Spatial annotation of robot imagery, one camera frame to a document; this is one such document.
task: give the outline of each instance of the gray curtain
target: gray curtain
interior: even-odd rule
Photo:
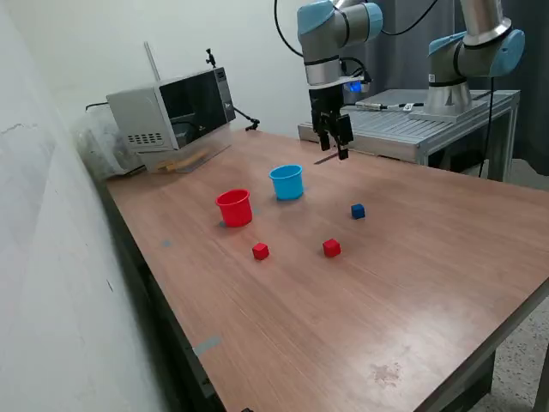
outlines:
[[[383,11],[388,32],[400,31],[426,10],[432,0],[375,0]],[[520,89],[515,156],[537,173],[549,175],[549,1],[503,0],[504,13],[513,26],[526,34],[526,51],[519,67],[496,79],[496,88]],[[439,0],[431,13],[414,29],[398,37],[380,34],[367,47],[356,46],[351,56],[364,59],[374,80],[369,94],[388,88],[427,88],[429,43],[465,29],[458,0]],[[487,88],[486,79],[471,79],[471,88]]]

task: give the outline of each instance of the blue cup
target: blue cup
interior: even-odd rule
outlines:
[[[268,176],[273,180],[278,200],[295,200],[303,195],[303,180],[300,165],[285,165],[271,170]]]

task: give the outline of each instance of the plastic bag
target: plastic bag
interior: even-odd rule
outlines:
[[[78,152],[98,179],[124,175],[143,166],[139,156],[126,147],[107,105],[90,107],[75,133]]]

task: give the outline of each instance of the red cup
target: red cup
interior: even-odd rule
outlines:
[[[242,227],[251,222],[250,193],[233,189],[215,199],[227,227]]]

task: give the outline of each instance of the cube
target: cube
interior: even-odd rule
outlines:
[[[363,217],[366,217],[364,206],[360,203],[351,206],[351,215],[353,215],[353,219],[362,219]]]
[[[251,251],[254,254],[254,258],[257,260],[263,260],[268,256],[268,247],[264,243],[258,243]]]
[[[335,239],[326,240],[323,243],[324,255],[327,258],[333,258],[341,253],[341,245]]]

